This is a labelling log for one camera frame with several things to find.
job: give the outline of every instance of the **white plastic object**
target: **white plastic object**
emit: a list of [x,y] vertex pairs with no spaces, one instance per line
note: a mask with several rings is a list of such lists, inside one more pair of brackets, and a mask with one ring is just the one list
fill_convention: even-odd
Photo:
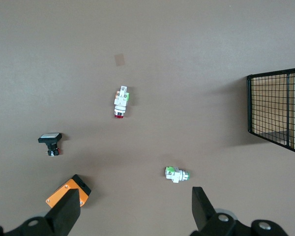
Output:
[[115,117],[123,118],[126,112],[126,106],[128,105],[129,93],[127,92],[127,86],[121,86],[120,91],[117,91],[115,96]]
[[178,167],[168,166],[165,169],[165,176],[167,179],[171,179],[174,183],[179,181],[187,181],[190,178],[188,171],[180,170]]

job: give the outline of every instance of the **bolt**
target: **bolt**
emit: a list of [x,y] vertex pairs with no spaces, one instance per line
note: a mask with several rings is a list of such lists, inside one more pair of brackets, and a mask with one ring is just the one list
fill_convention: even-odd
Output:
[[223,221],[223,222],[228,222],[229,221],[229,219],[228,219],[228,217],[226,215],[219,215],[218,219],[220,221]]
[[259,227],[261,229],[264,229],[264,230],[270,230],[271,229],[271,226],[268,223],[266,223],[266,222],[260,222],[259,223]]

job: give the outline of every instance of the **black wire basket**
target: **black wire basket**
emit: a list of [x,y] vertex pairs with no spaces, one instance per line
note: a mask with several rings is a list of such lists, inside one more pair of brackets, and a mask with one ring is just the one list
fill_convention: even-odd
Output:
[[295,151],[295,68],[247,76],[248,131]]

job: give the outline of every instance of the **white and red electrical component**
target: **white and red electrical component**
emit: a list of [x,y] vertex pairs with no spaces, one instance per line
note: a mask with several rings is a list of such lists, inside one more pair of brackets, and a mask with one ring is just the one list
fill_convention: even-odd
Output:
[[123,118],[126,112],[126,106],[128,105],[129,93],[127,92],[127,86],[121,86],[120,91],[117,91],[115,96],[115,117]]

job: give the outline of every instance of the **orange limit switch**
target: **orange limit switch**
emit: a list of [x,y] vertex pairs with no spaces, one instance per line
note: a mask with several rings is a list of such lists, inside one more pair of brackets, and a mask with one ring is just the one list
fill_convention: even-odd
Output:
[[91,193],[90,188],[81,180],[78,175],[74,175],[64,185],[58,188],[47,200],[46,203],[53,208],[56,203],[66,194],[69,189],[78,189],[80,195],[80,206],[83,206]]

